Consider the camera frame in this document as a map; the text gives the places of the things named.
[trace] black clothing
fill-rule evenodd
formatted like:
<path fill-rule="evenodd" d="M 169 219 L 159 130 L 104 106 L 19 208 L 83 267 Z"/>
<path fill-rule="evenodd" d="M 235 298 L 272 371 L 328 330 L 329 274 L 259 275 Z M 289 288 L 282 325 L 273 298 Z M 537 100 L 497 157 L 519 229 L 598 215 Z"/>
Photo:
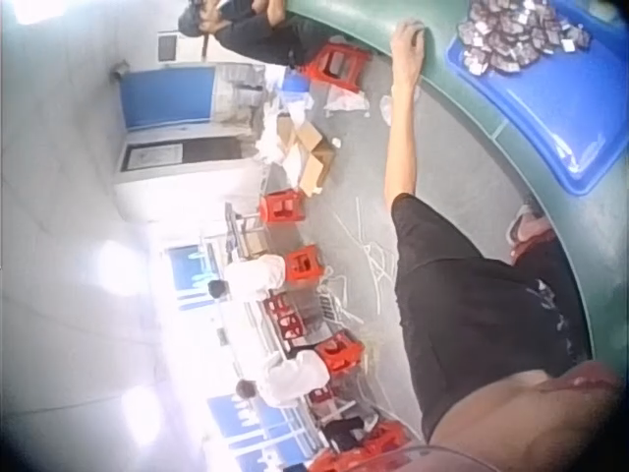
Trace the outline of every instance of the black clothing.
<path fill-rule="evenodd" d="M 583 311 L 558 243 L 535 248 L 519 268 L 483 258 L 413 196 L 399 196 L 392 217 L 395 291 L 427 440 L 478 388 L 535 369 L 558 376 L 588 355 Z"/>
<path fill-rule="evenodd" d="M 252 5 L 254 0 L 229 0 L 220 7 L 220 17 L 230 22 L 238 22 L 256 14 Z"/>
<path fill-rule="evenodd" d="M 353 418 L 330 421 L 321 428 L 321 431 L 334 450 L 345 452 L 360 447 L 361 444 L 356 440 L 352 431 L 362 430 L 364 427 L 363 418 L 354 416 Z"/>
<path fill-rule="evenodd" d="M 299 17 L 272 28 L 266 13 L 244 16 L 214 35 L 223 47 L 238 54 L 291 67 L 312 61 L 331 36 L 331 29 Z"/>

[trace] seated person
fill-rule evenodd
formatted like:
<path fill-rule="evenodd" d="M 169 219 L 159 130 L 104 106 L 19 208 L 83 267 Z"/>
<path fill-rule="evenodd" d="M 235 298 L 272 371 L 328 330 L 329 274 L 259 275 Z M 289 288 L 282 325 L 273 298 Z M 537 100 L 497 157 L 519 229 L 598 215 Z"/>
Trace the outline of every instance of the seated person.
<path fill-rule="evenodd" d="M 331 356 L 344 349 L 343 345 L 328 339 L 320 344 L 297 346 L 286 354 L 286 360 L 275 352 L 265 360 L 255 381 L 240 380 L 236 384 L 236 393 L 243 399 L 259 395 L 268 406 L 275 408 L 298 406 L 298 398 L 330 382 L 330 361 L 318 354 L 316 349 L 320 345 L 324 345 L 324 353 Z"/>
<path fill-rule="evenodd" d="M 226 49 L 280 66 L 311 62 L 333 30 L 311 20 L 287 19 L 285 0 L 204 0 L 179 18 L 179 32 L 197 37 L 212 34 Z"/>
<path fill-rule="evenodd" d="M 257 259 L 228 265 L 224 277 L 207 284 L 212 298 L 218 299 L 229 293 L 236 300 L 261 301 L 268 298 L 269 290 L 284 285 L 286 263 L 281 256 L 264 254 Z"/>

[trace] gray floor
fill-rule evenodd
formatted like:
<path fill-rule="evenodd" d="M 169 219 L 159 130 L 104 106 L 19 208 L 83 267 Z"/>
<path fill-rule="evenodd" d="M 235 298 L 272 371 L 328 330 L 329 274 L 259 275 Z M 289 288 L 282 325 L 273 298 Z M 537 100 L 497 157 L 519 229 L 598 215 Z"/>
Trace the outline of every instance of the gray floor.
<path fill-rule="evenodd" d="M 410 384 L 393 293 L 395 237 L 382 198 L 389 129 L 378 104 L 390 86 L 388 59 L 374 58 L 363 76 L 372 107 L 369 116 L 358 111 L 326 117 L 322 107 L 327 88 L 314 88 L 313 121 L 342 146 L 321 195 L 308 200 L 308 217 L 299 232 L 305 242 L 318 244 L 332 270 L 326 283 L 340 299 L 347 291 L 345 308 L 362 320 L 347 322 L 368 347 L 367 378 L 375 403 L 419 432 L 421 411 Z M 437 94 L 423 86 L 416 105 L 418 195 L 461 228 L 486 256 L 506 259 L 504 234 L 522 202 L 524 186 L 470 127 L 457 110 L 445 108 Z M 272 187 L 281 186 L 273 180 Z M 279 248 L 294 245 L 290 232 L 279 233 Z"/>

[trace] hand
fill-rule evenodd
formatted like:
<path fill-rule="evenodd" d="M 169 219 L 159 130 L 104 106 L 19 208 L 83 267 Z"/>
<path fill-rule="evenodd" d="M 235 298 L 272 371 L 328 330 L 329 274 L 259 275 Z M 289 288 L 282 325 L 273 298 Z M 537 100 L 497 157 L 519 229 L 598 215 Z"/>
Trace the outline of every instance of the hand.
<path fill-rule="evenodd" d="M 400 23 L 391 36 L 393 89 L 415 92 L 424 63 L 424 27 L 416 21 Z"/>

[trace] green workbench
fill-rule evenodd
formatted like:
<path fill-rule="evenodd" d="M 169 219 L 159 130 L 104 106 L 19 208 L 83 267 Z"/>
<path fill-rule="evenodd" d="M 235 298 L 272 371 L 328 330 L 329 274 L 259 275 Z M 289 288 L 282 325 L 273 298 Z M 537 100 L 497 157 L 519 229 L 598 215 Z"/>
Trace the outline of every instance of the green workbench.
<path fill-rule="evenodd" d="M 468 0 L 288 1 L 290 11 L 347 32 L 387 54 L 389 37 L 400 20 L 422 20 L 428 28 L 424 80 L 489 137 L 543 205 L 576 274 L 594 355 L 626 376 L 628 154 L 587 196 L 567 194 L 513 124 L 446 67 L 445 51 L 456 25 L 467 17 L 468 5 Z"/>

